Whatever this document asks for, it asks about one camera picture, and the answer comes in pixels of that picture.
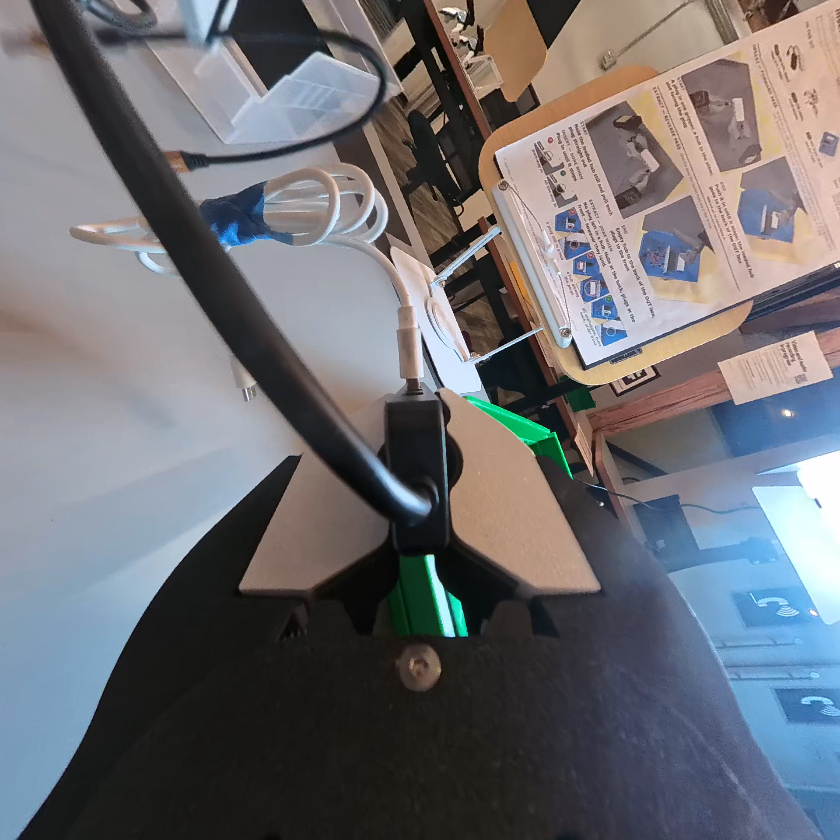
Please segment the black office chair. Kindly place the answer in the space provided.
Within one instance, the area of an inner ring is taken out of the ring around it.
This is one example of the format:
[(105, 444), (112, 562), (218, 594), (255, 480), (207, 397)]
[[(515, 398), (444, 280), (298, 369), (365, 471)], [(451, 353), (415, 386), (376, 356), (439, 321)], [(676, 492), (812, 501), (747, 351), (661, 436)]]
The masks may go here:
[(413, 110), (407, 115), (407, 124), (411, 139), (403, 143), (412, 152), (416, 164), (406, 174), (407, 183), (401, 188), (406, 203), (410, 203), (419, 186), (426, 184), (434, 200), (442, 197), (451, 208), (462, 207), (465, 192), (449, 171), (431, 122), (422, 112)]

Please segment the small paper notice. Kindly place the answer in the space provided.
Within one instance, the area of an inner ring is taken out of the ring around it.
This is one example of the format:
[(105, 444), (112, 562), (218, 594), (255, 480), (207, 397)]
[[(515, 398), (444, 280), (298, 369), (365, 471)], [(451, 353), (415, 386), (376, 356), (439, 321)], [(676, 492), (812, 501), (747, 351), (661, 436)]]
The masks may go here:
[(718, 369), (736, 405), (756, 402), (833, 377), (814, 331), (720, 361)]

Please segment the wooden shelf frame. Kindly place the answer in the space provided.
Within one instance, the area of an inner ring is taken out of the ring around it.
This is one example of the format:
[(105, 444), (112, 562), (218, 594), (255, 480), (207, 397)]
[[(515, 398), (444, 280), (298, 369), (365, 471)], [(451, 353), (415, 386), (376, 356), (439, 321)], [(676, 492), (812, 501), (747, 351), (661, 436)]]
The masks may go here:
[[(833, 377), (827, 381), (831, 382), (836, 379), (835, 373), (838, 371), (839, 330), (834, 328), (816, 333), (822, 336), (819, 342), (823, 351), (826, 352), (827, 360), (833, 367)], [(595, 467), (602, 477), (609, 477), (612, 468), (609, 466), (611, 455), (609, 454), (608, 440), (618, 434), (633, 432), (719, 405), (732, 404), (735, 407), (757, 405), (765, 407), (765, 404), (775, 397), (797, 394), (799, 391), (815, 385), (819, 385), (819, 383), (756, 402), (736, 405), (733, 403), (717, 367), (714, 371), (700, 374), (662, 391), (598, 409), (585, 417), (592, 431)]]

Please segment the clear plastic box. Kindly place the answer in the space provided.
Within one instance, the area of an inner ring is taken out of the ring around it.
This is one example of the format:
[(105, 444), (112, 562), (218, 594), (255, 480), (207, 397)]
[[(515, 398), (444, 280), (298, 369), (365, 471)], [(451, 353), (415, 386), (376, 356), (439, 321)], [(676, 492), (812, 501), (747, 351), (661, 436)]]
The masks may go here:
[(289, 43), (241, 33), (206, 48), (183, 38), (147, 43), (216, 137), (227, 145), (289, 145), (361, 120), (377, 95), (394, 92), (349, 45)]

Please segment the printed instruction poster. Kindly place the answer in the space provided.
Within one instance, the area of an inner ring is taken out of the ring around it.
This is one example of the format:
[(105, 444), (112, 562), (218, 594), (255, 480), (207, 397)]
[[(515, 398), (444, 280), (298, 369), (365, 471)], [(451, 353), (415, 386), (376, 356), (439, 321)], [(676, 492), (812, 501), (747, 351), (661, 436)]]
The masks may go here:
[(822, 2), (496, 152), (586, 370), (838, 262), (838, 59)]

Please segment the white usb cable blue tape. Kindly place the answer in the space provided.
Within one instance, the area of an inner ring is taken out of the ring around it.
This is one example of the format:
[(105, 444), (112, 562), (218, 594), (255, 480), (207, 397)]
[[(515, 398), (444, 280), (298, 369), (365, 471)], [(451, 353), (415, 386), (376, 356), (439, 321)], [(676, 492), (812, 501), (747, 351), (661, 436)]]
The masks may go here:
[(342, 163), (327, 170), (309, 167), (204, 199), (197, 209), (225, 251), (271, 241), (351, 249), (372, 258), (389, 277), (398, 302), (400, 376), (408, 392), (417, 392), (424, 377), (422, 331), (406, 282), (375, 246), (389, 212), (361, 168)]

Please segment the white metal stand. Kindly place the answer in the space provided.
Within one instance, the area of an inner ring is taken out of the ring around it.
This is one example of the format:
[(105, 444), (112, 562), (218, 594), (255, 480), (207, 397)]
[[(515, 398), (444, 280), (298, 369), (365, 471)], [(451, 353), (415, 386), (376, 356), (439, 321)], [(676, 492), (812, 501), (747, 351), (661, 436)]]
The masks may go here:
[[(552, 372), (559, 368), (554, 359), (556, 350), (567, 349), (572, 342), (568, 306), (564, 302), (560, 252), (556, 238), (541, 225), (522, 201), (511, 180), (500, 179), (492, 189), (500, 212), (500, 224), (490, 227), (467, 248), (463, 255), (444, 269), (433, 269), (403, 250), (392, 247), (392, 262), (406, 283), (410, 302), (416, 310), (426, 357), (439, 385), (458, 394), (476, 394), (482, 390), (478, 367), (515, 344), (536, 338), (540, 353)], [(511, 339), (483, 355), (468, 350), (456, 321), (454, 310), (445, 295), (445, 285), (455, 270), (466, 263), (499, 235), (513, 286), (524, 305), (526, 323), (523, 336)]]

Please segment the dark sign white icon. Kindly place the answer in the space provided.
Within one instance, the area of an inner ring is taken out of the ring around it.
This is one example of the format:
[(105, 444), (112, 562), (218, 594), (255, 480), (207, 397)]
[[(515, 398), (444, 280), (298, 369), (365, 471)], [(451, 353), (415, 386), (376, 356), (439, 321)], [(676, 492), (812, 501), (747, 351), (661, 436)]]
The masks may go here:
[(746, 628), (789, 627), (822, 620), (801, 585), (735, 591), (731, 598)]
[(818, 686), (776, 688), (777, 699), (790, 724), (839, 726), (839, 690)]

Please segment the wooden chair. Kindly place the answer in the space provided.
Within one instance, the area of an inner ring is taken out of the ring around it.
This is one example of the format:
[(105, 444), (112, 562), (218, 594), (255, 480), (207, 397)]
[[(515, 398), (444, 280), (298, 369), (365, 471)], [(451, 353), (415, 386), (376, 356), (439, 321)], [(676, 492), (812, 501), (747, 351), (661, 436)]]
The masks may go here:
[(506, 1), (486, 30), (485, 53), (494, 61), (501, 93), (515, 102), (532, 84), (548, 48), (527, 1)]

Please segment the green plastic bin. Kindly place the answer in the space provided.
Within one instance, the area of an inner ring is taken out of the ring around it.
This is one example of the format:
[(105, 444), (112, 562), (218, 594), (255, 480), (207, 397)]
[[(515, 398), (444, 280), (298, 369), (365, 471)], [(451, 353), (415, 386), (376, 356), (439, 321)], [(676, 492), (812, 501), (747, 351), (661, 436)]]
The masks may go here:
[[(560, 438), (553, 430), (472, 395), (466, 395), (465, 399), (513, 433), (535, 455), (548, 457), (572, 477)], [(387, 602), (393, 630), (399, 637), (467, 637), (469, 634), (463, 607), (439, 580), (432, 554), (400, 558), (397, 583)]]

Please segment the bright white panel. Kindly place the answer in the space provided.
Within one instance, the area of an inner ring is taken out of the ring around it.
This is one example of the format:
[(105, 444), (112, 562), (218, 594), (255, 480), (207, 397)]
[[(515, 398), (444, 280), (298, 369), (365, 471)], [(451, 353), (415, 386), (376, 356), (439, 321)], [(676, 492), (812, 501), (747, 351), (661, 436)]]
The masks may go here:
[(752, 493), (824, 624), (839, 622), (839, 452), (759, 473)]

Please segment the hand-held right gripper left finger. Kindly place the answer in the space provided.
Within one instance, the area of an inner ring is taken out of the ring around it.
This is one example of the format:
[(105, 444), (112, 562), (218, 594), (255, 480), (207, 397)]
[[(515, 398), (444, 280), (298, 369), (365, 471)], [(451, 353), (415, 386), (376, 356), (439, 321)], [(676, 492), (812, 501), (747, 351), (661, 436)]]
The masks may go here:
[(250, 596), (309, 599), (390, 537), (390, 522), (305, 445), (239, 584)]

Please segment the white box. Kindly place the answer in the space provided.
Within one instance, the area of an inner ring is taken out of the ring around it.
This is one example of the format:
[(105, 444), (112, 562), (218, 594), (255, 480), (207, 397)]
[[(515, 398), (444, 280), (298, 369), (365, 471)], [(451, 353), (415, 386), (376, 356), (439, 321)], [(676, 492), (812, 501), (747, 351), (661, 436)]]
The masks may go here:
[(204, 47), (226, 35), (238, 1), (176, 1), (187, 41)]

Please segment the black box device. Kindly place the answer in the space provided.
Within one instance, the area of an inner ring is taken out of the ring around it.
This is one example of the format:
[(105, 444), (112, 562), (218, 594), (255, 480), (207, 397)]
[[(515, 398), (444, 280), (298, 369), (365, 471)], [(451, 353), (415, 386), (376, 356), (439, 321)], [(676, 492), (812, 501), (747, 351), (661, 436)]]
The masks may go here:
[(680, 505), (678, 495), (633, 507), (645, 536), (645, 545), (668, 573), (701, 564), (700, 548)]

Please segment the black metal rail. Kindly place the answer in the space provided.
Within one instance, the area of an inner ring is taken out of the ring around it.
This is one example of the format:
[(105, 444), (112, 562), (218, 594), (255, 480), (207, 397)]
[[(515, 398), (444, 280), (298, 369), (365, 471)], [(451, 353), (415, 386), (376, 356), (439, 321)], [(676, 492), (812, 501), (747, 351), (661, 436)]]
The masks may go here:
[(746, 320), (760, 319), (837, 288), (839, 288), (839, 262), (836, 261), (758, 295), (752, 301), (752, 308)]

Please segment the black usb hub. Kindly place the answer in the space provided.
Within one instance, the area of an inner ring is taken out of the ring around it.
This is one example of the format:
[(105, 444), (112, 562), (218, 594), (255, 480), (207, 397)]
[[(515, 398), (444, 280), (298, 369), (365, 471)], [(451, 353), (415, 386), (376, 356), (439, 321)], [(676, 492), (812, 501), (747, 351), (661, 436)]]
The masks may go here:
[(444, 405), (426, 387), (395, 395), (385, 403), (384, 456), (389, 470), (409, 489), (430, 501), (430, 512), (415, 524), (392, 525), (395, 550), (421, 557), (445, 550), (450, 509)]

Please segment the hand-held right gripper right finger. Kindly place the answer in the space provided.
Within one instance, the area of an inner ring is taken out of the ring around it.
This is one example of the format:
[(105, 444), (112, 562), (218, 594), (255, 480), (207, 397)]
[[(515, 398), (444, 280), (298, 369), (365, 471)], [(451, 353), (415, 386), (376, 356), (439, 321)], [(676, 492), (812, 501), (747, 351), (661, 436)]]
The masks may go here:
[(446, 388), (437, 394), (463, 465), (449, 494), (457, 540), (505, 575), (517, 595), (600, 592), (536, 455), (463, 396)]

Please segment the light wooden board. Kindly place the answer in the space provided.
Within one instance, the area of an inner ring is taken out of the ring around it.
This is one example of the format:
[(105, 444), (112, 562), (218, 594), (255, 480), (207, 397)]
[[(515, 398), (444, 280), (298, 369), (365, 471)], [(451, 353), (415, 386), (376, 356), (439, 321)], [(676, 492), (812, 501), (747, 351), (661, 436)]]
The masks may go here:
[[(650, 66), (631, 65), (612, 70), (604, 76), (585, 83), (552, 101), (508, 122), (486, 136), (479, 153), (478, 174), (482, 190), (490, 203), (500, 226), (500, 238), (504, 244), (500, 253), (500, 273), (514, 311), (521, 325), (543, 326), (543, 317), (532, 302), (530, 282), (522, 276), (522, 268), (511, 234), (503, 221), (492, 189), (501, 179), (495, 160), (500, 149), (528, 137), (530, 134), (549, 127), (561, 119), (596, 105), (609, 97), (628, 91), (657, 76)], [(692, 351), (703, 344), (717, 340), (734, 331), (746, 320), (752, 309), (752, 302), (721, 312), (707, 320), (685, 327), (663, 339), (643, 347), (639, 355), (616, 363), (603, 363), (586, 370), (572, 348), (560, 348), (551, 337), (532, 341), (532, 348), (539, 364), (546, 372), (565, 375), (575, 382), (587, 386), (605, 385), (626, 374), (650, 365), (657, 365), (678, 355)]]

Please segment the black white marker tag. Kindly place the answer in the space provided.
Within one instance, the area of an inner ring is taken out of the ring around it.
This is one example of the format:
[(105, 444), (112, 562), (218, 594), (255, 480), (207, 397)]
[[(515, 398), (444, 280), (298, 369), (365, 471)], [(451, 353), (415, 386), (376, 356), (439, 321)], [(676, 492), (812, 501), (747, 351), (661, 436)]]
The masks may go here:
[(635, 391), (641, 386), (655, 382), (659, 378), (660, 373), (658, 369), (654, 365), (651, 365), (640, 371), (622, 376), (610, 382), (609, 386), (616, 397), (621, 397)]

